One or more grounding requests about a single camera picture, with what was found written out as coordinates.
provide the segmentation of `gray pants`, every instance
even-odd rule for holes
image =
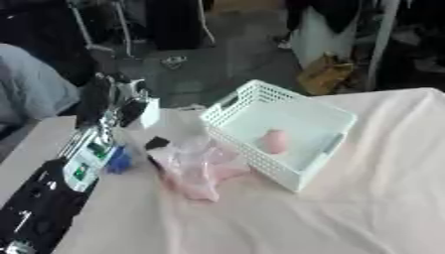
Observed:
[[[26,51],[0,44],[0,131],[53,117],[78,102],[75,86]]]

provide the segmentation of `blue object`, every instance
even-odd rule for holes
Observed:
[[[125,147],[121,146],[116,149],[113,156],[109,160],[106,171],[110,174],[121,175],[131,167],[131,157],[125,150]]]

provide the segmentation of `white tablecloth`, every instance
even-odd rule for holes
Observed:
[[[153,168],[140,167],[101,178],[56,252],[445,253],[444,94],[414,89],[319,99],[360,120],[301,193],[251,174],[223,183],[217,203],[190,201],[167,190]],[[154,135],[179,138],[172,114],[163,112],[158,130],[133,134],[141,144]],[[49,119],[33,131],[0,168],[0,203],[55,154],[73,125]],[[160,133],[162,126],[169,128]]]

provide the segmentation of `white basket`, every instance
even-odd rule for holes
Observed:
[[[291,191],[300,191],[345,140],[357,116],[298,93],[253,80],[201,115],[210,135],[233,146],[249,164]],[[258,140],[286,132],[288,151],[269,155]]]

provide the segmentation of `gray concrete floor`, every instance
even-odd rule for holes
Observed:
[[[270,41],[270,36],[285,31],[283,17],[279,11],[213,14],[208,18],[217,38],[213,48],[156,52],[139,45],[135,51],[139,60],[99,59],[132,78],[145,77],[164,107],[209,106],[251,79],[302,92],[296,84],[299,68],[294,55],[276,49]],[[170,70],[160,60],[171,56],[186,56],[188,61]]]

